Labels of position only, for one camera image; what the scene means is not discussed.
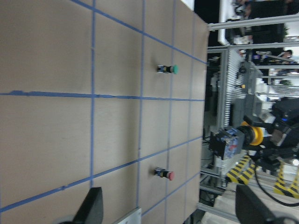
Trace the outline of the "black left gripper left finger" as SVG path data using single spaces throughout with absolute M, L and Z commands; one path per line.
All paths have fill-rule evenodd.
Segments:
M 101 224 L 103 221 L 102 187 L 90 188 L 79 210 L 73 218 L 73 224 Z

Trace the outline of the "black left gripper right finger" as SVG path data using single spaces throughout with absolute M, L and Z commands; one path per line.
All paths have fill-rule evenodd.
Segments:
M 241 184 L 236 186 L 235 214 L 241 224 L 273 224 L 276 220 L 256 194 Z

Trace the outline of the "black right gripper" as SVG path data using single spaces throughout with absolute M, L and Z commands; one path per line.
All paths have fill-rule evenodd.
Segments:
M 299 99 L 281 98 L 272 105 L 271 121 L 257 116 L 244 115 L 243 120 L 250 126 L 263 127 L 270 134 L 265 145 L 247 145 L 243 149 L 254 155 L 254 161 L 276 162 L 279 159 L 299 158 Z

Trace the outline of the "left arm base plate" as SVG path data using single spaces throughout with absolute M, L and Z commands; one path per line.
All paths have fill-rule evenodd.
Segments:
M 139 207 L 130 211 L 128 214 L 115 221 L 115 224 L 141 224 L 141 223 L 142 223 L 142 209 Z

